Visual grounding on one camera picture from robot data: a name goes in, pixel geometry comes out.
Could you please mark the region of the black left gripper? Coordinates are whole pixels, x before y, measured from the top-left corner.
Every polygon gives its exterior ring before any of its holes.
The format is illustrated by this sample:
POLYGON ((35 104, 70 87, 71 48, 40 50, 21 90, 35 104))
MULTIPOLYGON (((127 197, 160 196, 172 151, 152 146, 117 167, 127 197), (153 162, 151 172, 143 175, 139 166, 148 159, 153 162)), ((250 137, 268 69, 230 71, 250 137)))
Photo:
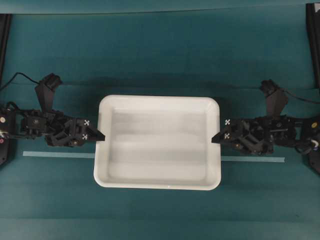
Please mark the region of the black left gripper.
POLYGON ((70 117, 61 111, 21 109, 18 114, 22 116, 18 136, 32 140, 44 137, 51 147, 80 147, 86 143, 103 142, 106 139, 90 120, 70 117))

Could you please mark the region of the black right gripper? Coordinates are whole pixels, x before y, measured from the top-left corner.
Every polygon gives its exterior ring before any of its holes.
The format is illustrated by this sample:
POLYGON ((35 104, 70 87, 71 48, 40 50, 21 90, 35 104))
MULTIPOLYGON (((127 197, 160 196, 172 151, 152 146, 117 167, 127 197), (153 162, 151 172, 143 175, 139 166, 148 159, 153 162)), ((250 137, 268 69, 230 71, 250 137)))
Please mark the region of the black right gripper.
POLYGON ((211 143, 234 148, 245 154, 263 156, 273 153, 274 146, 296 147, 298 127, 300 119, 286 115, 228 118, 221 132, 211 138, 211 143))

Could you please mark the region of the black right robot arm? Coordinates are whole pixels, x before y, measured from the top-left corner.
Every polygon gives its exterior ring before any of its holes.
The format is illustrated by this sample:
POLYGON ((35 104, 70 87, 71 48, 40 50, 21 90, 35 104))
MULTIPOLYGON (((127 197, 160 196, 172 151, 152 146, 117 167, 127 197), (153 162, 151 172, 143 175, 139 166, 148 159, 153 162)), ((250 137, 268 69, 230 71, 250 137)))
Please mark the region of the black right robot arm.
POLYGON ((292 148, 306 155, 308 164, 320 172, 320 117, 295 118, 286 115, 226 119, 225 126, 211 138, 246 155, 264 156, 274 146, 292 148))

